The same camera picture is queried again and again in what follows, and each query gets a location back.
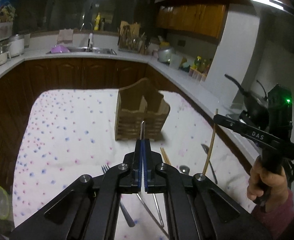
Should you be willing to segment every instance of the wooden chopstick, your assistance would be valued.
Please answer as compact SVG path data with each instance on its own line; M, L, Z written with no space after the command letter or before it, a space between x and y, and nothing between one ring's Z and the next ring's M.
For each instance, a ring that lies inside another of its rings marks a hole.
M203 169L203 174L204 175L206 174L206 171L207 171L207 168L208 168L208 164L209 164L209 160L210 160L210 156L211 156L211 152L213 150L214 140L215 140L215 134L216 134L216 124L214 124L213 134L211 135L210 146L209 146L209 150L208 150L208 154L207 154L205 166L204 166L204 169Z
M167 153L165 152L165 149L163 147L161 147L160 151L161 151L161 155L163 156L163 159L164 159L165 163L171 166L171 163L169 161Z

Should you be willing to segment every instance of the spoon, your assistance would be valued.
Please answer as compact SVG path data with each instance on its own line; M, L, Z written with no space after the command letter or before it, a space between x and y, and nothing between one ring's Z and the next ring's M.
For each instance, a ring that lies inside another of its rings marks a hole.
M181 171L183 174L189 175L190 169L189 169L188 166L186 166L186 165L180 165L180 166L179 166L179 169L180 169L180 171Z

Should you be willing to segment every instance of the white tablecloth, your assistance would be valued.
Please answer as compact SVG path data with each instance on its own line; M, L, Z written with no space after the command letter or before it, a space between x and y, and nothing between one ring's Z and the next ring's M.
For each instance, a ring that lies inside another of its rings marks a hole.
M115 141L114 125L118 90L51 90L35 101L15 167L13 215L15 226L42 208L82 174L103 174L101 165L122 163L134 150L135 141ZM179 94L162 92L171 110L162 129L163 141L151 142L151 149L164 147L171 164L188 165L190 175L202 172L212 128ZM221 139L216 136L211 162L218 186L248 212L254 204L246 197L249 176ZM211 180L210 168L206 174ZM156 218L152 195L142 192ZM166 225L163 195L157 195ZM122 195L122 201L136 225L129 228L119 211L115 239L165 239L136 195Z

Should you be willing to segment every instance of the fork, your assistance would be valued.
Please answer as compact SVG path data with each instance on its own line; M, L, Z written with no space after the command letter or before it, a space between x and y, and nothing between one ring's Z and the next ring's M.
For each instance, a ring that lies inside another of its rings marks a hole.
M104 165L102 166L102 170L103 170L103 173L105 174L108 170L110 169L109 165ZM129 215L127 209L124 207L124 204L120 201L120 209L122 211L122 213L124 214L124 217L126 219L126 222L128 224L128 226L130 228L134 227L135 226L135 222L133 221L133 219L131 218L131 216Z

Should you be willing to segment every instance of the hand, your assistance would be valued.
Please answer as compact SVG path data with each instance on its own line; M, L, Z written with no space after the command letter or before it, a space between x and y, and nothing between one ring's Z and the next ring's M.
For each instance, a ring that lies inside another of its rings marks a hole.
M256 197L261 197L264 193L257 185L260 179L263 183L271 187L270 196L265 206L265 211L271 212L284 204L288 198L289 193L286 174L283 167L280 175L267 171L262 167L259 156L250 170L249 185L247 187L247 197L252 201L255 200Z

